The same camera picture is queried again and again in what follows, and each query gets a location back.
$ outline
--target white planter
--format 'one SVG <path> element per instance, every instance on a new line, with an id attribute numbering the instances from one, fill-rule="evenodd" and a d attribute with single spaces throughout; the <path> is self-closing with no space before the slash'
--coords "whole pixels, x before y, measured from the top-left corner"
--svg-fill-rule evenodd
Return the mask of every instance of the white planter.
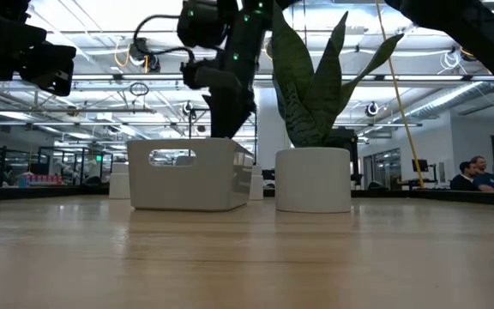
<path id="1" fill-rule="evenodd" d="M 349 212 L 350 152 L 340 148 L 281 150 L 275 160 L 276 208 L 306 213 Z"/>

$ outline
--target blue shirt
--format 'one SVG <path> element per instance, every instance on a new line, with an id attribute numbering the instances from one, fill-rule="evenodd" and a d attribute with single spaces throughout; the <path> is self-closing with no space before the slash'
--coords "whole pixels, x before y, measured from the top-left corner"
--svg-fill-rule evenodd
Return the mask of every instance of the blue shirt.
<path id="1" fill-rule="evenodd" d="M 492 173 L 483 173 L 473 179 L 473 183 L 479 187 L 481 185 L 488 185 L 494 189 L 494 175 Z"/>

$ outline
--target security camera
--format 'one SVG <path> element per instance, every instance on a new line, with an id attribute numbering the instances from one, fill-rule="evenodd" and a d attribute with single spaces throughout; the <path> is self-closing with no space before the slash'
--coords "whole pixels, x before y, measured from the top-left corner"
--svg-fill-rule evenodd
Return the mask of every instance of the security camera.
<path id="1" fill-rule="evenodd" d="M 368 106 L 365 107 L 365 115 L 367 117 L 375 117 L 378 114 L 378 105 L 375 102 L 372 102 Z"/>

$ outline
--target computer monitor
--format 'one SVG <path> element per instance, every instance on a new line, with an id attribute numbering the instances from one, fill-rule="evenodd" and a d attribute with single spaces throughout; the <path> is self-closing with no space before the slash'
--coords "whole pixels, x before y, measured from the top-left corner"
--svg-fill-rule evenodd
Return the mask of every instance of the computer monitor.
<path id="1" fill-rule="evenodd" d="M 415 160 L 411 160 L 413 163 L 413 171 L 417 172 L 417 165 L 415 164 Z M 428 160 L 419 160 L 420 172 L 428 173 Z"/>

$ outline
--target white box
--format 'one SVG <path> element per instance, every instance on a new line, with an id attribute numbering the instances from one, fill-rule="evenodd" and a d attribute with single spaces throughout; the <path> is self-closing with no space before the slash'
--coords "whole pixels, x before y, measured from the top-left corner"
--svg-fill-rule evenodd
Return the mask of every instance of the white box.
<path id="1" fill-rule="evenodd" d="M 148 157 L 161 149 L 190 149 L 196 159 L 188 166 L 153 166 Z M 136 209 L 226 211 L 249 201 L 253 155 L 232 140 L 130 141 L 127 152 Z"/>

